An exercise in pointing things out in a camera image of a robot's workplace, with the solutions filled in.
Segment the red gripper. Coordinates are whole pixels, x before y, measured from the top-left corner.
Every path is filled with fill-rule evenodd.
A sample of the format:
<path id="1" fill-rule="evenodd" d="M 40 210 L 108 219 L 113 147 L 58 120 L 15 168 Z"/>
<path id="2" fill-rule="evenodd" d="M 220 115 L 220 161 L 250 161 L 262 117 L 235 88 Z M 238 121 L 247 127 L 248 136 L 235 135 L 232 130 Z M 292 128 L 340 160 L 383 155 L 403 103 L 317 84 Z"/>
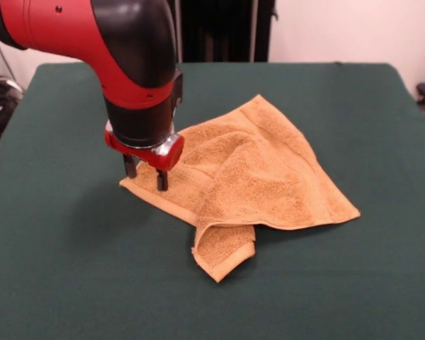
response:
<path id="1" fill-rule="evenodd" d="M 108 121 L 105 126 L 106 144 L 123 155 L 125 174 L 127 177 L 136 177 L 136 163 L 139 159 L 157 169 L 157 190 L 169 189 L 168 171 L 180 159 L 184 146 L 184 137 L 178 133 L 171 133 L 162 143 L 152 147 L 131 147 L 123 144 L 113 133 Z"/>

